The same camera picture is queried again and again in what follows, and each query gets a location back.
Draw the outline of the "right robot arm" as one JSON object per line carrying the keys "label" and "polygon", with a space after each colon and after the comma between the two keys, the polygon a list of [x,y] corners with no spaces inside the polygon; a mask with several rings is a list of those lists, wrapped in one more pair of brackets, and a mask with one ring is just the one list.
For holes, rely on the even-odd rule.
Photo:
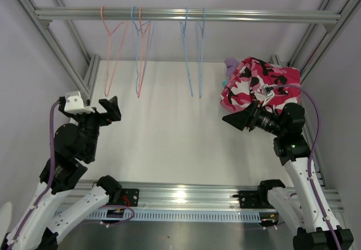
{"label": "right robot arm", "polygon": [[305,110],[297,103],[287,103],[280,114],[271,113],[258,102],[245,110],[223,116],[231,126],[252,131],[260,128],[275,136],[274,151],[288,173],[296,192],[294,200],[279,179],[261,181],[257,202],[282,216],[294,231],[294,249],[349,249],[354,237],[341,227],[318,181],[311,150],[302,135]]}

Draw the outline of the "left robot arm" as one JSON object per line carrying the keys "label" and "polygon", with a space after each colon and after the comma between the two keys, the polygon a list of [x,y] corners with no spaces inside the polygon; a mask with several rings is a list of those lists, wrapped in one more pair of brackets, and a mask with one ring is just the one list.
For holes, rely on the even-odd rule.
{"label": "left robot arm", "polygon": [[102,176],[83,199],[58,218],[54,213],[95,161],[99,132],[121,120],[118,98],[100,99],[100,113],[85,103],[80,93],[60,97],[50,109],[50,158],[39,176],[33,199],[1,249],[57,249],[63,238],[93,210],[119,205],[122,186],[110,175]]}

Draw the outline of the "blue hanger with purple trousers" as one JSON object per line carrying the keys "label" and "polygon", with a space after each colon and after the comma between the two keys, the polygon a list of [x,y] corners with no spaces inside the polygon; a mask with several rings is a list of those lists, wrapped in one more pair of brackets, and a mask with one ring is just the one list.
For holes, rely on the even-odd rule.
{"label": "blue hanger with purple trousers", "polygon": [[193,86],[192,86],[190,68],[188,63],[188,52],[187,52],[187,41],[186,41],[187,20],[188,20],[188,8],[186,7],[184,21],[180,21],[179,24],[180,24],[180,33],[181,33],[181,39],[182,39],[183,51],[184,51],[184,61],[187,71],[188,85],[189,85],[191,97],[193,97]]}

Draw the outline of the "pink hanger with teal trousers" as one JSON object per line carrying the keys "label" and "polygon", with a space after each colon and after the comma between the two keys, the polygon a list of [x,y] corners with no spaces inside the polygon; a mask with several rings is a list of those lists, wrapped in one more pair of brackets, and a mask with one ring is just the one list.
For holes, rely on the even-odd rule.
{"label": "pink hanger with teal trousers", "polygon": [[140,98],[146,62],[148,61],[149,47],[151,44],[152,22],[142,20],[142,7],[139,8],[139,62],[137,67],[137,98]]}

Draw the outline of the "light blue hanger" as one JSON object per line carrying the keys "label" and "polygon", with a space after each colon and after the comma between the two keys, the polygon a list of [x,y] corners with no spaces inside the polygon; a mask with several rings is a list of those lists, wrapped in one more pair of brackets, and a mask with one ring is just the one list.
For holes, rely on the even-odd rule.
{"label": "light blue hanger", "polygon": [[[137,74],[137,76],[138,76],[137,67],[138,67],[138,62],[139,62],[139,45],[140,45],[139,44],[139,8],[140,7],[132,7],[131,8],[131,22],[134,25],[135,31],[137,33],[137,41],[136,41],[136,45],[135,45],[135,63],[136,63],[136,74]],[[154,25],[153,25],[153,22],[152,22],[151,44],[150,44],[150,47],[149,47],[149,52],[150,52],[150,49],[151,49],[151,46],[152,46],[153,32],[154,32]],[[135,81],[136,94],[137,94],[137,76],[136,76],[136,81]]]}
{"label": "light blue hanger", "polygon": [[195,24],[197,65],[198,65],[198,83],[199,83],[199,98],[202,98],[202,85],[203,85],[205,18],[206,18],[206,9],[204,7],[203,10],[202,10],[202,22],[197,22]]}

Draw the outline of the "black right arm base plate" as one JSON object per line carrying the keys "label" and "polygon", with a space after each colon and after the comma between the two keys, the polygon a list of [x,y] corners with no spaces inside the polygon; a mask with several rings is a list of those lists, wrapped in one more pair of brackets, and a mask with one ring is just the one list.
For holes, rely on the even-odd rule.
{"label": "black right arm base plate", "polygon": [[241,209],[271,209],[273,206],[268,202],[267,197],[260,191],[239,191],[232,195],[237,198]]}

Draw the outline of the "pink floral trousers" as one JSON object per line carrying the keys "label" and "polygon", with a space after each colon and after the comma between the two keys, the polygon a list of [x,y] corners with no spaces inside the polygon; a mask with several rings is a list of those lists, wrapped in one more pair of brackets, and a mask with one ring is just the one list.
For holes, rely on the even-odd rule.
{"label": "pink floral trousers", "polygon": [[292,87],[300,86],[300,71],[292,67],[282,67],[263,60],[248,57],[238,65],[229,82],[223,88],[220,105],[231,113],[246,109],[251,103],[263,103],[261,86],[274,87],[275,96],[266,105],[266,110],[280,114],[287,103],[300,103],[301,92]]}

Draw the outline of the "purple trousers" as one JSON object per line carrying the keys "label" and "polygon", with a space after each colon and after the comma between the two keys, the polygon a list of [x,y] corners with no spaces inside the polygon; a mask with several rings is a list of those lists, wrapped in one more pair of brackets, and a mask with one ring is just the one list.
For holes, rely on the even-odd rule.
{"label": "purple trousers", "polygon": [[231,77],[232,74],[234,73],[234,71],[237,69],[238,65],[240,64],[240,62],[233,57],[225,59],[224,63],[226,65],[226,76],[227,77]]}

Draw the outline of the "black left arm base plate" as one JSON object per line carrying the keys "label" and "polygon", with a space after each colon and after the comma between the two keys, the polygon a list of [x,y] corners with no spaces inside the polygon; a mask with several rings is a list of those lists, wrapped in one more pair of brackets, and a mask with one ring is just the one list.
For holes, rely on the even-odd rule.
{"label": "black left arm base plate", "polygon": [[123,188],[121,190],[120,204],[127,207],[137,207],[139,201],[139,189]]}

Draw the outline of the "pink wire hanger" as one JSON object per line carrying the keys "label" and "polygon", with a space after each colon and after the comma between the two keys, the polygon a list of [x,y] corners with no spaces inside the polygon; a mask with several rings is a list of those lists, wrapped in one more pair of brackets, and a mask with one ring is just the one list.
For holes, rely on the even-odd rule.
{"label": "pink wire hanger", "polygon": [[117,64],[121,57],[129,23],[126,21],[120,21],[115,27],[110,28],[105,20],[104,6],[100,8],[100,17],[108,35],[108,52],[104,83],[104,96],[108,97],[116,75]]}

